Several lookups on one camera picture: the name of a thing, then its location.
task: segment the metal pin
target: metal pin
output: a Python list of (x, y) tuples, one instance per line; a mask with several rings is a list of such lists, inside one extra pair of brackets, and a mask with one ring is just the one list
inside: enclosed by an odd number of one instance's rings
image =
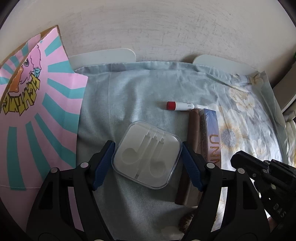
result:
[(244, 174), (244, 169), (242, 169), (242, 168), (237, 169), (237, 171), (238, 171), (240, 174)]
[(51, 172), (51, 173), (56, 173), (56, 172), (57, 172), (57, 168), (56, 168), (56, 167), (51, 168), (51, 169), (50, 169), (50, 172)]
[(213, 169), (215, 167), (215, 164), (213, 164), (211, 162), (208, 162), (207, 167), (210, 168), (210, 169)]
[(86, 167), (89, 166), (89, 164), (88, 164), (88, 162), (83, 162), (83, 163), (80, 164), (80, 166), (81, 166), (82, 168), (86, 168)]

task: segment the blue textured pad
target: blue textured pad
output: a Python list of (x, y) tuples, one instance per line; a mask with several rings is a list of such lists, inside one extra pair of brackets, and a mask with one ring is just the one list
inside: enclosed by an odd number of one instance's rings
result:
[(96, 190), (99, 186), (103, 184), (106, 177), (107, 171), (111, 166), (112, 156), (115, 150), (115, 143), (112, 142), (108, 149), (106, 150), (104, 156), (102, 157), (100, 163), (95, 170), (94, 182), (92, 184), (93, 190)]
[(181, 158), (182, 161), (186, 167), (187, 173), (189, 174), (189, 177), (191, 179), (192, 184), (198, 188), (201, 192), (204, 191), (205, 186), (201, 182), (201, 176), (200, 176), (200, 171), (197, 168), (193, 158), (191, 157), (188, 149), (183, 143), (183, 148), (181, 151)]

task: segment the brown cardboard edge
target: brown cardboard edge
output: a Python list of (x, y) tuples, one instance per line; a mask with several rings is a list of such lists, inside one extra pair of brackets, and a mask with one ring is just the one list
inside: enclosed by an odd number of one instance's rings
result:
[[(46, 30), (40, 32), (40, 41), (43, 40), (43, 38), (44, 38), (47, 34), (49, 34), (50, 31), (53, 30), (54, 28), (57, 28), (57, 31), (58, 31), (59, 35), (61, 36), (60, 31), (59, 31), (59, 26), (58, 26), (58, 25), (55, 25), (55, 26), (53, 26), (53, 27), (50, 27), (50, 28), (48, 28), (48, 29), (46, 29)], [(26, 41), (25, 43), (23, 43), (22, 45), (20, 45), (16, 50), (14, 50), (13, 52), (11, 52), (11, 54), (8, 55), (8, 56), (7, 56), (7, 57), (1, 62), (1, 64), (0, 64), (0, 68), (3, 66), (3, 64), (6, 63), (6, 61), (7, 61), (11, 56), (15, 55), (15, 54), (17, 53), (17, 51), (21, 50), (22, 47), (24, 47), (24, 45), (25, 45), (26, 43), (27, 43), (27, 41)], [(8, 89), (9, 89), (9, 87), (10, 87), (10, 85), (11, 85), (11, 82), (12, 82), (13, 78), (16, 76), (16, 74), (17, 74), (17, 72), (18, 72), (18, 70), (19, 70), (19, 68), (21, 67), (22, 64), (23, 64), (23, 61), (20, 62), (20, 64), (18, 65), (18, 67), (17, 67), (16, 70), (14, 71), (13, 75), (11, 76), (11, 78), (10, 78), (10, 80), (9, 80), (9, 82), (8, 82), (8, 84), (7, 84), (7, 86), (6, 86), (5, 90), (4, 90), (4, 92), (3, 92), (3, 95), (1, 96), (1, 99), (0, 99), (0, 113), (1, 113), (1, 110), (2, 110), (2, 104), (3, 104), (4, 97), (5, 97), (5, 95), (6, 95), (7, 91), (8, 91)]]

